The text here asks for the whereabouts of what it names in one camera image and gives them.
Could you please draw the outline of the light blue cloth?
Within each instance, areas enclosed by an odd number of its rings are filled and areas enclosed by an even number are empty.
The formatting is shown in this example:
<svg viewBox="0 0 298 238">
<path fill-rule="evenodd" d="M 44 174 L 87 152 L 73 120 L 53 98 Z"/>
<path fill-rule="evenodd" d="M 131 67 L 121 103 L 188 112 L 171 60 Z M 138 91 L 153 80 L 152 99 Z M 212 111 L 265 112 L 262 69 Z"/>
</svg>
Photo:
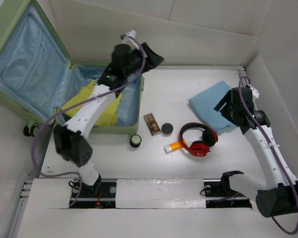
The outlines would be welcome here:
<svg viewBox="0 0 298 238">
<path fill-rule="evenodd" d="M 189 99 L 189 106 L 198 119 L 217 134 L 235 127 L 233 123 L 214 110 L 214 107 L 230 89 L 229 85 L 221 81 Z"/>
</svg>

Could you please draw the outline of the orange tube white cap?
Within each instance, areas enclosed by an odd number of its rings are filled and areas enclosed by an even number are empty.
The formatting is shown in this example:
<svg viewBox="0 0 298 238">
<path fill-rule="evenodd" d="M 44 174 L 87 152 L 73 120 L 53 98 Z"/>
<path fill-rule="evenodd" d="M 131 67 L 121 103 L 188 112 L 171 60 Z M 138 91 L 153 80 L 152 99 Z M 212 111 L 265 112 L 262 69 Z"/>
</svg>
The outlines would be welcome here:
<svg viewBox="0 0 298 238">
<path fill-rule="evenodd" d="M 182 149 L 182 148 L 183 148 L 183 146 L 180 143 L 180 141 L 177 141 L 177 142 L 171 143 L 169 145 L 166 145 L 164 147 L 164 151 L 165 151 L 166 154 L 170 154 L 170 153 L 172 153 L 174 151 L 177 151 L 179 149 Z"/>
</svg>

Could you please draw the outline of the eyeshadow palette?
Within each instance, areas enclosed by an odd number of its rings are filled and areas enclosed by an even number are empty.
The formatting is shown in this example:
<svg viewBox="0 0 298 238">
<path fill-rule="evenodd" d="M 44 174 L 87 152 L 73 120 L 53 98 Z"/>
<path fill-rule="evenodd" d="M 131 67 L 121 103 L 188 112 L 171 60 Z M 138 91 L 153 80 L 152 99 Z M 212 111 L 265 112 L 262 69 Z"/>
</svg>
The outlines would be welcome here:
<svg viewBox="0 0 298 238">
<path fill-rule="evenodd" d="M 144 115 L 144 120 L 152 136 L 155 136 L 161 133 L 160 127 L 152 113 Z"/>
</svg>

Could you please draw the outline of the black round compact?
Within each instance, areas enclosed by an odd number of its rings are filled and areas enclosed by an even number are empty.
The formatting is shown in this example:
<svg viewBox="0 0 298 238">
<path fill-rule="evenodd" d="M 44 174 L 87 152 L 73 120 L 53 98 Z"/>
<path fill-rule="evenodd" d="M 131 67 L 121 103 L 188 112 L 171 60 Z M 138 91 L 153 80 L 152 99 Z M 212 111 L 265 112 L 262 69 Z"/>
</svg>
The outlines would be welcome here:
<svg viewBox="0 0 298 238">
<path fill-rule="evenodd" d="M 170 123 L 164 123 L 161 127 L 161 132 L 165 136 L 170 136 L 173 133 L 174 127 Z"/>
</svg>

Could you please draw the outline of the yellow shorts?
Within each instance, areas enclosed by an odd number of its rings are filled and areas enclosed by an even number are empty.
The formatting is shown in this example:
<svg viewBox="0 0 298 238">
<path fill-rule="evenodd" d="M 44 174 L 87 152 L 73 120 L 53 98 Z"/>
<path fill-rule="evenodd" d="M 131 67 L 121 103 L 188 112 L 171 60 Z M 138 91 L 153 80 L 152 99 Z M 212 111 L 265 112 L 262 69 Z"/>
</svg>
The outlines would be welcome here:
<svg viewBox="0 0 298 238">
<path fill-rule="evenodd" d="M 65 110 L 79 102 L 87 100 L 94 90 L 94 87 L 97 85 L 96 80 L 90 80 L 86 86 L 82 86 L 79 93 L 67 101 L 62 107 L 61 110 Z M 103 111 L 101 116 L 95 123 L 95 126 L 111 126 L 116 124 L 118 120 L 117 110 L 122 98 L 123 92 Z"/>
</svg>

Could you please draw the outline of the green hard-shell suitcase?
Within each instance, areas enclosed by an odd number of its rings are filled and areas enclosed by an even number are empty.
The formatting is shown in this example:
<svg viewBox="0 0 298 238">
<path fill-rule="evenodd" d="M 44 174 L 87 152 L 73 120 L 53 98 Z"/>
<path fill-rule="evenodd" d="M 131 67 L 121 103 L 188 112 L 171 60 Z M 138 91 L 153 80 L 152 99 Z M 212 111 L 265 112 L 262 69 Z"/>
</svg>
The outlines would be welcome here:
<svg viewBox="0 0 298 238">
<path fill-rule="evenodd" d="M 1 4 L 0 104 L 28 122 L 25 136 L 35 136 L 44 121 L 97 80 L 105 68 L 104 64 L 73 64 L 38 2 Z"/>
</svg>

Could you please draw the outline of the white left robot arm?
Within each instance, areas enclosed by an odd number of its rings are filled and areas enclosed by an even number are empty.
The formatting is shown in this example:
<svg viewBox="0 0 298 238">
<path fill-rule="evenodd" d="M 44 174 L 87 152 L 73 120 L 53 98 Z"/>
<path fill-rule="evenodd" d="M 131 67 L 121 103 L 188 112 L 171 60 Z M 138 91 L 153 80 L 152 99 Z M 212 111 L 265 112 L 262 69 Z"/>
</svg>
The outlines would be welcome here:
<svg viewBox="0 0 298 238">
<path fill-rule="evenodd" d="M 155 53 L 147 43 L 139 49 L 127 44 L 115 46 L 111 62 L 97 81 L 89 101 L 63 126 L 54 128 L 56 152 L 78 167 L 83 190 L 89 196 L 97 196 L 101 190 L 101 175 L 90 160 L 93 149 L 87 138 L 105 109 L 118 97 L 122 87 L 137 79 L 141 73 L 156 68 L 164 57 Z"/>
</svg>

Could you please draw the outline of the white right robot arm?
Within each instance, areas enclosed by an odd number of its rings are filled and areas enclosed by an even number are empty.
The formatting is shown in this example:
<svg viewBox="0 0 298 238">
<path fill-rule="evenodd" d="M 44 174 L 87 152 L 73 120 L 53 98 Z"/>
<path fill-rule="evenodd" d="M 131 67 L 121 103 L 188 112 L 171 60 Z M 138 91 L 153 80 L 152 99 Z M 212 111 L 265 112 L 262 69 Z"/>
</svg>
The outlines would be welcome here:
<svg viewBox="0 0 298 238">
<path fill-rule="evenodd" d="M 240 128 L 265 178 L 260 183 L 242 171 L 225 172 L 221 177 L 221 192 L 225 195 L 240 192 L 255 201 L 265 218 L 298 213 L 298 178 L 285 162 L 266 114 L 254 109 L 252 88 L 228 90 L 214 109 Z"/>
</svg>

